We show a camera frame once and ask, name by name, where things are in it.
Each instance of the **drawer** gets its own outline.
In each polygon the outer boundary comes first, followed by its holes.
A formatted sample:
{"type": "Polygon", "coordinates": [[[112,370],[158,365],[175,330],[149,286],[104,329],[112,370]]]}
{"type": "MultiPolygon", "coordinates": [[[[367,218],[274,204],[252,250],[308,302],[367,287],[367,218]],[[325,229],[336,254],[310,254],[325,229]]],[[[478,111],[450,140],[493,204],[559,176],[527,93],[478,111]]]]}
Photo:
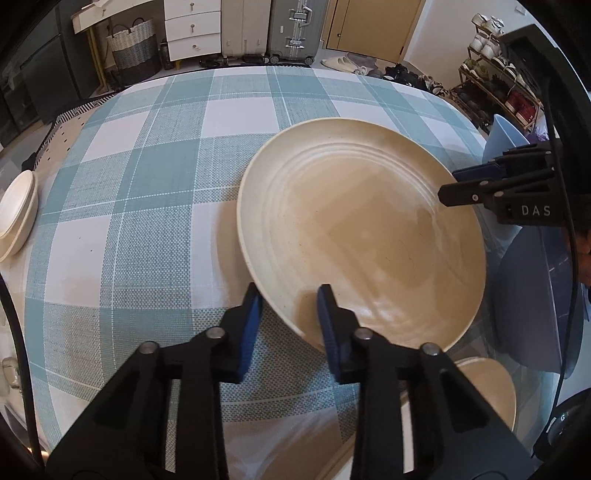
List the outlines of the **drawer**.
{"type": "Polygon", "coordinates": [[[219,33],[199,35],[198,37],[181,38],[168,42],[170,60],[187,59],[222,51],[222,40],[219,33]]]}
{"type": "Polygon", "coordinates": [[[220,10],[220,0],[164,0],[165,20],[220,10]]]}
{"type": "Polygon", "coordinates": [[[197,37],[220,33],[220,12],[208,12],[206,14],[188,15],[186,17],[173,18],[164,22],[166,26],[166,40],[179,40],[180,38],[197,37]]]}

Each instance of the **plate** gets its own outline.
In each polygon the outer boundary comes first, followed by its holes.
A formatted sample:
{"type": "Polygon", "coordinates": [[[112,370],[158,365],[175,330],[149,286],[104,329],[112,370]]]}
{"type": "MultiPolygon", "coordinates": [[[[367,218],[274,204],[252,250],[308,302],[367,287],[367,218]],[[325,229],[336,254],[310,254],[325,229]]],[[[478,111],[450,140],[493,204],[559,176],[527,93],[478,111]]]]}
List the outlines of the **plate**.
{"type": "Polygon", "coordinates": [[[18,228],[14,236],[0,239],[0,263],[4,262],[8,257],[15,255],[22,248],[35,223],[39,207],[38,184],[35,175],[33,175],[33,194],[25,207],[27,210],[25,211],[22,223],[20,225],[14,225],[14,228],[18,228]]]}
{"type": "Polygon", "coordinates": [[[485,285],[471,206],[446,208],[454,182],[427,150],[368,122],[323,118],[271,138],[238,193],[238,235],[256,286],[295,333],[322,349],[316,292],[390,342],[449,349],[485,285]]]}
{"type": "MultiPolygon", "coordinates": [[[[496,360],[471,357],[455,362],[459,370],[472,382],[480,394],[491,405],[505,424],[513,430],[517,412],[515,385],[509,372],[496,360]]],[[[413,430],[411,426],[408,395],[400,396],[402,414],[402,436],[404,445],[404,472],[414,469],[413,430]]],[[[331,458],[316,480],[348,480],[353,466],[355,435],[347,440],[331,458]]]]}
{"type": "Polygon", "coordinates": [[[33,190],[33,177],[31,170],[19,173],[0,200],[0,239],[6,238],[14,230],[13,227],[22,222],[27,210],[25,205],[33,190]]]}

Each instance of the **door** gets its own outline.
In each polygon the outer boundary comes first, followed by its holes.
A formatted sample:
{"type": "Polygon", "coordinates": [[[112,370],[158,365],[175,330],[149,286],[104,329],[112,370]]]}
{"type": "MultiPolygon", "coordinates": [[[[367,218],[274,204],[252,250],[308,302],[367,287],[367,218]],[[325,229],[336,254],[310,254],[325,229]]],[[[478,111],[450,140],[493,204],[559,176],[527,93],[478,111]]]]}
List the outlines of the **door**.
{"type": "Polygon", "coordinates": [[[327,48],[397,62],[421,0],[337,0],[327,48]]]}

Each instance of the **woven basket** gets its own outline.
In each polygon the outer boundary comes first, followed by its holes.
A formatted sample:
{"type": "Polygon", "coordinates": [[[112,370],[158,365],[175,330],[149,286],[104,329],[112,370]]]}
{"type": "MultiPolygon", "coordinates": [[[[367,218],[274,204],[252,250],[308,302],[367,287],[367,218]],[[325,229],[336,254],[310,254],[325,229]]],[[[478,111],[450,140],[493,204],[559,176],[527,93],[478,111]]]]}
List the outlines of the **woven basket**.
{"type": "Polygon", "coordinates": [[[115,64],[125,85],[141,82],[160,71],[160,57],[158,55],[158,41],[152,20],[124,27],[117,33],[107,37],[115,64]]]}

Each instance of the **black cable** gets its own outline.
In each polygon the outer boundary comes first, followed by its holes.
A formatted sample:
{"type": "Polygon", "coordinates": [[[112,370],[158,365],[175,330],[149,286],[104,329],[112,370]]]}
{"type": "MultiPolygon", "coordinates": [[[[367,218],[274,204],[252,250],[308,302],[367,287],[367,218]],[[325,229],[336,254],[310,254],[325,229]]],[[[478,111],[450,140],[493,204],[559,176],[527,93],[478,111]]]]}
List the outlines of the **black cable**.
{"type": "Polygon", "coordinates": [[[548,418],[548,422],[544,427],[544,431],[546,432],[550,427],[550,423],[552,422],[552,412],[558,406],[558,398],[560,397],[560,390],[562,389],[562,384],[564,382],[564,376],[566,375],[566,355],[567,351],[569,350],[569,343],[570,343],[570,331],[572,330],[573,326],[573,318],[574,318],[574,309],[577,303],[577,295],[579,293],[579,259],[577,256],[577,241],[576,241],[576,232],[574,230],[574,223],[573,223],[573,214],[570,211],[570,203],[569,203],[569,195],[566,191],[566,184],[564,182],[564,176],[562,172],[562,165],[560,163],[560,159],[558,158],[558,149],[556,144],[556,132],[554,130],[554,119],[552,118],[552,110],[550,106],[550,82],[551,79],[548,77],[544,81],[542,93],[543,93],[543,103],[546,115],[546,124],[548,126],[548,138],[550,140],[550,146],[552,150],[552,157],[554,158],[554,168],[556,169],[556,176],[558,177],[558,182],[560,183],[560,190],[562,191],[563,201],[564,201],[564,210],[565,210],[565,220],[566,220],[566,229],[569,234],[569,244],[570,244],[570,258],[571,264],[573,267],[573,287],[570,293],[570,307],[569,307],[569,316],[566,320],[566,328],[564,332],[564,349],[562,350],[562,362],[560,365],[560,376],[558,377],[558,385],[556,386],[556,394],[554,395],[554,402],[552,403],[552,410],[550,411],[550,417],[548,418]]]}
{"type": "Polygon", "coordinates": [[[6,283],[0,274],[0,301],[8,319],[8,326],[12,333],[14,348],[17,352],[18,372],[21,378],[22,403],[25,410],[25,424],[29,435],[29,443],[33,459],[38,463],[41,470],[45,468],[43,457],[41,456],[41,445],[39,444],[39,434],[37,433],[37,422],[35,420],[35,404],[33,403],[33,386],[31,385],[31,372],[29,370],[29,360],[27,350],[25,349],[25,340],[22,337],[21,324],[18,321],[17,311],[14,308],[12,297],[8,291],[6,283]]]}

